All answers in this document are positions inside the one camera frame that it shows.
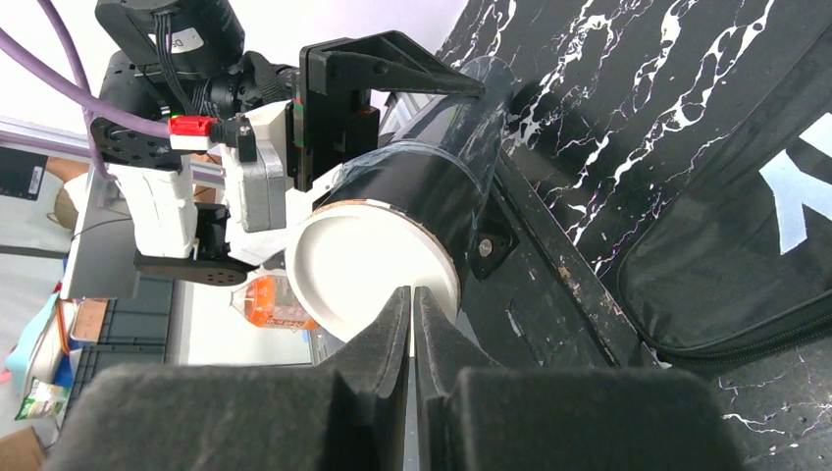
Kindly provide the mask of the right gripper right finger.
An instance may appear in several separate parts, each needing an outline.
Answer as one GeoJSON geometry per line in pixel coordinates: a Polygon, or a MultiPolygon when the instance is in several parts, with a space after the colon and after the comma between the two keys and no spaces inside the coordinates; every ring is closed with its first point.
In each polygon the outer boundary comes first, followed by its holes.
{"type": "Polygon", "coordinates": [[[413,344],[420,468],[455,470],[458,375],[465,368],[495,367],[497,362],[446,318],[426,287],[415,288],[413,294],[413,344]]]}

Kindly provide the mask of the white tube lid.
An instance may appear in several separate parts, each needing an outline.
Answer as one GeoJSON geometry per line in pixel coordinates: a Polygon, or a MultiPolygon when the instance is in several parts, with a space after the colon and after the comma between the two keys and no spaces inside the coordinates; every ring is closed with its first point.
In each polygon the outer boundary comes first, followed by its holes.
{"type": "Polygon", "coordinates": [[[349,341],[399,287],[427,287],[454,321],[461,282],[449,253],[422,224],[376,200],[326,204],[288,233],[286,275],[330,334],[349,341]]]}

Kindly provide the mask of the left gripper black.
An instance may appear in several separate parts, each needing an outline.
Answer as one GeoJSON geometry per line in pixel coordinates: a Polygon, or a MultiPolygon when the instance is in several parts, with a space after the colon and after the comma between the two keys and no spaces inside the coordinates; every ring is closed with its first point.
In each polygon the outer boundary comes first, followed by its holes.
{"type": "Polygon", "coordinates": [[[401,31],[340,38],[299,53],[286,132],[293,186],[312,189],[332,167],[376,144],[380,112],[371,91],[481,96],[485,86],[443,63],[401,31]]]}

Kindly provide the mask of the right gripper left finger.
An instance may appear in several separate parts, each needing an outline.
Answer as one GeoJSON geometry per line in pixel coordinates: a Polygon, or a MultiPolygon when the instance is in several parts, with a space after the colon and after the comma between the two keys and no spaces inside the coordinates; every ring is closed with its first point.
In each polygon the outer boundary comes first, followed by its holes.
{"type": "Polygon", "coordinates": [[[376,319],[323,363],[334,375],[324,469],[402,468],[411,309],[411,288],[396,288],[376,319]]]}

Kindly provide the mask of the black racket bag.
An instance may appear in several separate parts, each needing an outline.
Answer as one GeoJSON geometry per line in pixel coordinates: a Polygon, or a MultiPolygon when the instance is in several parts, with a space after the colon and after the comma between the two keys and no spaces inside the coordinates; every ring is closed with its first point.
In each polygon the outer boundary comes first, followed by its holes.
{"type": "Polygon", "coordinates": [[[824,32],[626,254],[657,359],[747,363],[831,333],[831,35],[824,32]]]}

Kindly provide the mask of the black shuttlecock tube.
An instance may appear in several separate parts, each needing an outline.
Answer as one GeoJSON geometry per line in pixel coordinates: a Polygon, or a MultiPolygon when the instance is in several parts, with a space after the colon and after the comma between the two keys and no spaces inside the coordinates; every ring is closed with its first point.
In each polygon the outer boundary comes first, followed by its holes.
{"type": "Polygon", "coordinates": [[[391,141],[348,163],[325,203],[378,201],[420,223],[465,279],[513,99],[503,60],[478,57],[461,74],[481,82],[480,97],[438,96],[391,141]]]}

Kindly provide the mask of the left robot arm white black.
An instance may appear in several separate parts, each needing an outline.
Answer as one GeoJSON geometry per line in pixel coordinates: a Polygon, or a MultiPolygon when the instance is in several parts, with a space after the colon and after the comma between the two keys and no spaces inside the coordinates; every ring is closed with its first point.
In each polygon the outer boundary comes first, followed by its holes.
{"type": "Polygon", "coordinates": [[[378,147],[373,91],[484,92],[396,30],[305,46],[291,66],[245,49],[227,1],[100,1],[94,14],[118,49],[89,131],[142,273],[244,282],[278,252],[288,195],[378,147]]]}

